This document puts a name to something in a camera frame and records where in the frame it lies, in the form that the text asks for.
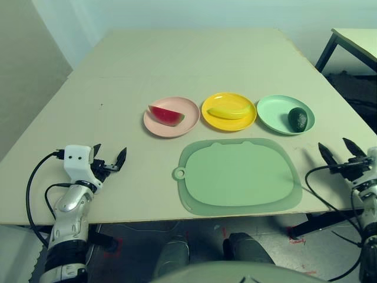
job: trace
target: banana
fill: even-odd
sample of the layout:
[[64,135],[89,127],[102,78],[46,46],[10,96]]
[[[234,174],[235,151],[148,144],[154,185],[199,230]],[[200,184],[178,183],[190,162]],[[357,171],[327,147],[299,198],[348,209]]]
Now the banana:
[[237,120],[245,117],[250,112],[250,105],[242,109],[227,109],[225,107],[213,107],[207,110],[212,116],[218,118]]

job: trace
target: cutting board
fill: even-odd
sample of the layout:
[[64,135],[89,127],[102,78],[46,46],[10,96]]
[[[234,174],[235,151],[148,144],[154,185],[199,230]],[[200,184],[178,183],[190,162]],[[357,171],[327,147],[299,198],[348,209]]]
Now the cutting board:
[[192,143],[183,150],[173,178],[182,204],[197,215],[285,210],[302,197],[292,161],[268,139]]

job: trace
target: red watermelon flesh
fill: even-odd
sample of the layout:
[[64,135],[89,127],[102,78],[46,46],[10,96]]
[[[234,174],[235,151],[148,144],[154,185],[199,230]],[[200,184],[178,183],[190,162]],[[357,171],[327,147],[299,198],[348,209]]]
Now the red watermelon flesh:
[[149,110],[159,123],[166,126],[176,126],[181,123],[184,118],[184,115],[182,113],[159,108],[156,106],[149,105]]

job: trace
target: dark green avocado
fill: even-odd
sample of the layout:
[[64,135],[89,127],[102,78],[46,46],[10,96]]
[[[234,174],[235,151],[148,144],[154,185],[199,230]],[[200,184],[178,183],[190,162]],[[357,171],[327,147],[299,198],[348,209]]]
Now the dark green avocado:
[[288,122],[296,133],[305,131],[307,125],[307,114],[300,107],[293,108],[289,111]]

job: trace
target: mint green plate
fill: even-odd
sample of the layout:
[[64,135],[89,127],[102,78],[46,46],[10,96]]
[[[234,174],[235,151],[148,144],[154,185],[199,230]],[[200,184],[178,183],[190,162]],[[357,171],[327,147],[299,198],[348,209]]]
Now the mint green plate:
[[183,150],[173,178],[182,204],[197,215],[286,210],[302,197],[289,156],[268,139],[192,143]]
[[[293,131],[288,122],[288,113],[295,107],[301,107],[307,114],[307,126],[301,133]],[[313,111],[305,103],[289,96],[267,96],[259,100],[257,111],[264,124],[282,134],[302,134],[309,131],[315,124]]]

